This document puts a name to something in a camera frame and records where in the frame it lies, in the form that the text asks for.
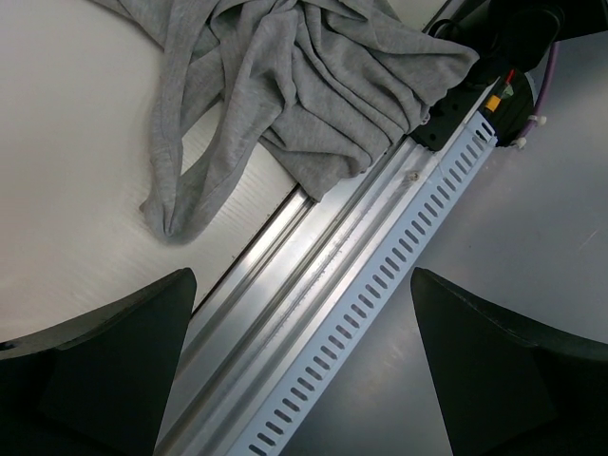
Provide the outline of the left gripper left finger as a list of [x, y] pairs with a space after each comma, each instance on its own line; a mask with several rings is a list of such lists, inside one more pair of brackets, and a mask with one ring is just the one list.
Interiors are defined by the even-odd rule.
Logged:
[[2, 341], [2, 454], [153, 454], [196, 290], [193, 271], [180, 269]]

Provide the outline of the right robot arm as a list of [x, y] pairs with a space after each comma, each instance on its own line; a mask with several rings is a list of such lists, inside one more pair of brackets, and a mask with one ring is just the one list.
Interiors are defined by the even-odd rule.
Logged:
[[494, 78], [529, 71], [557, 42], [607, 30], [607, 3], [598, 0], [467, 1], [466, 13], [429, 29], [438, 38], [475, 50], [472, 72]]

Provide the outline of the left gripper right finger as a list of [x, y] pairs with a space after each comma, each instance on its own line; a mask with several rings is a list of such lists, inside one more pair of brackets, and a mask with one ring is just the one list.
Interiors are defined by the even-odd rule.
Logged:
[[428, 269], [414, 270], [410, 288], [453, 454], [606, 454], [606, 344]]

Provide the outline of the grey tank top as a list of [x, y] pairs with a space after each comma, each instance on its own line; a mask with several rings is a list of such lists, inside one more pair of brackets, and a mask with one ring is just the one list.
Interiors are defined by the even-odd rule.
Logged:
[[151, 112], [154, 236], [194, 240], [265, 146], [320, 200], [369, 169], [460, 84], [478, 53], [386, 1], [109, 1], [163, 52]]

